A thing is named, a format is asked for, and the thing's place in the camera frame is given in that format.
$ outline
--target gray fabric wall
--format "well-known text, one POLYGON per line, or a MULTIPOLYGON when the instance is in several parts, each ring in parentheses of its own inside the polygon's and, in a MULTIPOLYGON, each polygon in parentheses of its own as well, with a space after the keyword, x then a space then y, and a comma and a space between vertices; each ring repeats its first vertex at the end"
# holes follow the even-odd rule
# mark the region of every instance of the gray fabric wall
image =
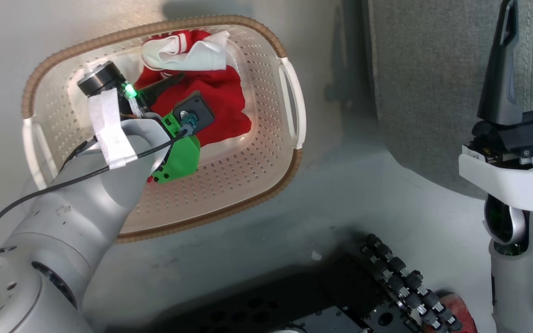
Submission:
MULTIPOLYGON (((471 139, 501 0, 369 0, 379 124, 402 166, 483 198, 459 177, 471 139)), ((516 93, 533 110, 533 0, 520 0, 516 93)))

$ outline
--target wire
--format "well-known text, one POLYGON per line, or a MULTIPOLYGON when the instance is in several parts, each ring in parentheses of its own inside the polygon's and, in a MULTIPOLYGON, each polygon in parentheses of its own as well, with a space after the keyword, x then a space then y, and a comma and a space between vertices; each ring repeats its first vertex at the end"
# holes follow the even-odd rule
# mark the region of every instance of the wire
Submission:
POLYGON ((135 116, 134 114, 125 114, 125 113, 121 113, 120 114, 121 117, 124 117, 124 118, 129 118, 129 119, 139 119, 138 116, 135 116))
POLYGON ((63 162, 63 165, 61 165, 61 169, 59 169, 59 172, 61 172, 61 170, 63 170, 63 168, 65 168, 65 165, 67 165, 68 161, 72 160, 72 158, 74 158, 78 152, 83 148, 85 147, 85 145, 87 145, 87 140, 80 143, 79 146, 75 147, 75 149, 71 152, 71 154, 69 154, 69 156, 67 156, 67 158, 65 159, 65 162, 63 162))
MULTIPOLYGON (((174 143, 176 143, 180 139, 184 138, 185 135, 186 135, 186 133, 181 133, 179 135, 176 135, 174 137, 174 139, 172 139, 172 140, 170 140, 168 142, 165 142, 165 143, 157 146, 156 148, 152 148, 150 150, 146 150, 146 151, 144 151, 142 153, 137 154, 137 158, 138 159, 139 158, 144 158, 144 157, 149 156, 151 154, 155 154, 156 152, 159 152, 159 150, 165 149, 166 147, 173 145, 174 143)), ((43 194, 47 194, 49 192, 53 192, 53 191, 56 191, 56 190, 60 190, 61 188, 65 188, 67 186, 71 186, 71 185, 80 183, 80 182, 82 182, 84 180, 87 180, 87 179, 90 179, 92 177, 96 177, 97 175, 100 175, 102 173, 105 173, 108 170, 110 170, 110 168, 108 167, 108 165, 106 165, 104 168, 100 168, 100 169, 98 169, 98 170, 96 170, 94 172, 88 173, 87 175, 83 175, 81 177, 77 177, 76 179, 72 179, 70 181, 66 181, 65 183, 56 184, 56 185, 47 187, 44 190, 36 191, 36 192, 34 192, 32 194, 28 194, 27 196, 25 196, 23 198, 19 198, 19 199, 15 200, 15 202, 12 202, 9 206, 4 208, 2 211, 0 211, 0 219, 4 215, 6 215, 9 211, 11 211, 13 208, 15 208, 17 205, 20 205, 20 204, 22 204, 24 202, 27 202, 28 200, 30 200, 32 198, 36 198, 38 196, 42 196, 43 194)))

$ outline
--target laundry basket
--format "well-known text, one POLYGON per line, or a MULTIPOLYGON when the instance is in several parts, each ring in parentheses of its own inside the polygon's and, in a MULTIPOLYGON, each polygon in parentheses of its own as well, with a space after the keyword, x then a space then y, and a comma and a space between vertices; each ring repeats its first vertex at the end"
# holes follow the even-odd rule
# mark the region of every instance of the laundry basket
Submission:
POLYGON ((253 19, 229 15, 160 22, 60 51, 41 63, 22 102, 28 166, 45 188, 76 145, 93 135, 87 99, 76 82, 111 60, 129 82, 143 69, 142 44, 176 30, 230 32, 228 63, 237 69, 252 121, 249 133, 201 149, 198 171, 167 184, 148 183, 119 242, 171 234, 230 216, 279 194, 302 159, 305 106, 295 70, 277 37, 253 19))

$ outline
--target basket handle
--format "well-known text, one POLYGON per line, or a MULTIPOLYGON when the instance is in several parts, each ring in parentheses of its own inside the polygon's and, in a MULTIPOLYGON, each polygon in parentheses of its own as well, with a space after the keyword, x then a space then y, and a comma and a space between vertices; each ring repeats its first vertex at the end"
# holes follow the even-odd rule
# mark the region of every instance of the basket handle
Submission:
POLYGON ((285 101, 285 109, 287 110, 287 123, 289 124, 289 132, 291 137, 296 141, 296 149, 302 149, 305 141, 305 102, 303 99, 302 86, 297 78, 296 70, 287 57, 281 58, 281 65, 279 65, 279 78, 281 86, 283 87, 283 100, 285 101), (287 84, 291 87, 291 94, 293 96, 296 107, 296 126, 293 126, 293 112, 291 111, 291 100, 287 84))
POLYGON ((53 160, 53 155, 51 154, 49 145, 47 144, 46 138, 44 137, 42 127, 40 127, 38 123, 33 122, 32 118, 26 118, 24 119, 24 125, 22 127, 24 153, 26 154, 28 168, 30 169, 30 173, 32 173, 32 178, 34 179, 34 183, 36 183, 36 187, 39 190, 43 190, 47 188, 48 185, 44 180, 44 175, 42 173, 42 170, 40 169, 40 165, 38 164, 34 137, 36 137, 36 141, 38 142, 38 145, 40 146, 40 149, 44 154, 46 165, 49 167, 51 175, 53 175, 53 177, 56 176, 59 171, 57 170, 55 160, 53 160))

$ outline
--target green gripper part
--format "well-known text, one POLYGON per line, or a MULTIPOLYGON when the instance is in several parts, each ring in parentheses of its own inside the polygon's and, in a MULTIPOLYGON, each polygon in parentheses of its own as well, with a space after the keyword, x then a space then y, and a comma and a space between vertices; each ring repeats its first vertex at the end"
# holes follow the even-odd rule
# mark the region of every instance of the green gripper part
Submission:
MULTIPOLYGON (((173 112, 165 116, 161 122, 172 137, 176 137, 180 123, 174 117, 173 112)), ((197 171, 200 156, 201 143, 197 136, 184 137, 172 145, 166 163, 152 173, 152 177, 156 183, 164 184, 174 179, 192 175, 197 171)))

